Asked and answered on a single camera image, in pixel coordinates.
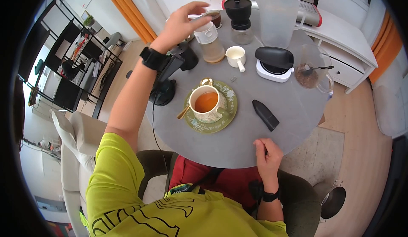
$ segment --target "green saucer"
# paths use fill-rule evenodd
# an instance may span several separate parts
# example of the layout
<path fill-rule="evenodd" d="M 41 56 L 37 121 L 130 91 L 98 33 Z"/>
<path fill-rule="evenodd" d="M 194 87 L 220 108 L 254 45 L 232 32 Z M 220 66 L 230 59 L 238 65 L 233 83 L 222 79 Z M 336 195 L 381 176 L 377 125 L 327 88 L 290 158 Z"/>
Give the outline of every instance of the green saucer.
<path fill-rule="evenodd" d="M 212 86 L 215 87 L 222 94 L 224 94 L 225 98 L 227 99 L 227 109 L 226 110 L 231 114 L 231 116 L 230 117 L 223 116 L 218 121 L 207 124 L 207 123 L 203 123 L 197 120 L 196 117 L 194 116 L 194 112 L 191 109 L 189 109 L 184 115 L 184 118 L 188 126 L 199 133 L 216 133 L 218 131 L 221 131 L 226 126 L 228 126 L 229 123 L 231 123 L 232 119 L 235 117 L 235 114 L 237 113 L 238 100 L 232 88 L 228 86 L 227 84 L 225 84 L 224 82 L 219 81 L 219 80 L 215 80 Z M 198 86 L 193 88 L 188 93 L 186 100 L 184 100 L 183 108 L 189 105 L 188 100 L 190 98 L 190 95 L 197 87 Z"/>

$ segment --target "glass teapot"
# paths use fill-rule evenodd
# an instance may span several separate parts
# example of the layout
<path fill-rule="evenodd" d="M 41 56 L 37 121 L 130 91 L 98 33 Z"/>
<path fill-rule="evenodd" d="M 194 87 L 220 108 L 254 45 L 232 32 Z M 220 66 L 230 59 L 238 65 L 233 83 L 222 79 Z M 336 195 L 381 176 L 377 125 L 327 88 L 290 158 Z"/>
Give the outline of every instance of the glass teapot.
<path fill-rule="evenodd" d="M 322 93 L 333 94 L 334 82 L 329 74 L 333 68 L 329 55 L 315 44 L 304 44 L 294 50 L 300 56 L 295 68 L 295 78 L 307 89 L 317 88 Z"/>

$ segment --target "left hand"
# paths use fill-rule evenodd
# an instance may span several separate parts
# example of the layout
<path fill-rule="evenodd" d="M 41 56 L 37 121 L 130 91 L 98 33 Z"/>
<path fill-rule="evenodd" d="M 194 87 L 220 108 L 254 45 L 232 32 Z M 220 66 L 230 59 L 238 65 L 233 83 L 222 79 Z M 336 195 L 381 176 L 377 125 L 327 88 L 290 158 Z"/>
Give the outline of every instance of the left hand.
<path fill-rule="evenodd" d="M 205 12 L 204 7 L 208 6 L 209 4 L 205 2 L 191 2 L 181 6 L 180 9 L 170 15 L 164 29 L 151 43 L 150 48 L 166 54 L 167 51 L 192 34 L 194 30 L 211 21 L 210 16 L 200 17 L 193 21 L 190 21 L 187 16 L 189 14 L 201 15 Z"/>
<path fill-rule="evenodd" d="M 283 158 L 282 150 L 269 138 L 254 141 L 259 175 L 263 189 L 267 193 L 276 193 L 279 188 L 278 169 Z"/>

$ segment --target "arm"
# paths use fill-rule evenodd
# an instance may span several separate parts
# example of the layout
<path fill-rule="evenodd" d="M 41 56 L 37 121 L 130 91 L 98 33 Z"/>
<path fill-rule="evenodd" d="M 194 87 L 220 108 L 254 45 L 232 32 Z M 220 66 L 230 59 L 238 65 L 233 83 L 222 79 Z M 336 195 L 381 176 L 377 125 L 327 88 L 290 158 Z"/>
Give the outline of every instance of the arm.
<path fill-rule="evenodd" d="M 255 140 L 257 166 L 262 178 L 263 190 L 267 193 L 276 193 L 279 188 L 278 168 L 283 157 L 282 150 L 271 139 Z M 258 208 L 260 220 L 270 222 L 283 221 L 283 211 L 278 199 L 272 202 L 261 201 Z"/>
<path fill-rule="evenodd" d="M 166 54 L 172 47 L 183 41 L 197 28 L 211 21 L 211 17 L 203 17 L 192 22 L 188 14 L 202 14 L 204 2 L 191 2 L 170 15 L 163 31 L 155 39 L 150 48 Z M 149 100 L 150 91 L 153 87 L 157 72 L 142 64 L 142 59 L 136 64 L 132 75 L 126 82 L 117 97 L 105 133 L 116 133 L 121 136 L 134 152 L 137 150 L 137 133 L 142 123 L 143 115 Z"/>

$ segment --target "watch strap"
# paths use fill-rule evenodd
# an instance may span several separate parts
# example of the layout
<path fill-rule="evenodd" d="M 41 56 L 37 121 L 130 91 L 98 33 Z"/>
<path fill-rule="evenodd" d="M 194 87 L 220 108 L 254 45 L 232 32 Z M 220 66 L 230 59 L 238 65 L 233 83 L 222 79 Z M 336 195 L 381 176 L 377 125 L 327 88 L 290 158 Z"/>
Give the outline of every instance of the watch strap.
<path fill-rule="evenodd" d="M 278 199 L 279 198 L 279 189 L 278 189 L 278 191 L 276 192 L 276 193 L 267 193 L 267 192 L 263 192 L 263 194 L 262 194 L 262 200 L 264 201 L 264 202 L 272 202 L 272 201 L 274 201 L 274 200 L 276 200 L 276 199 Z"/>
<path fill-rule="evenodd" d="M 144 47 L 140 53 L 140 57 L 143 59 L 142 64 L 145 66 L 152 70 L 162 71 L 165 67 L 167 55 L 157 52 L 149 47 Z"/>

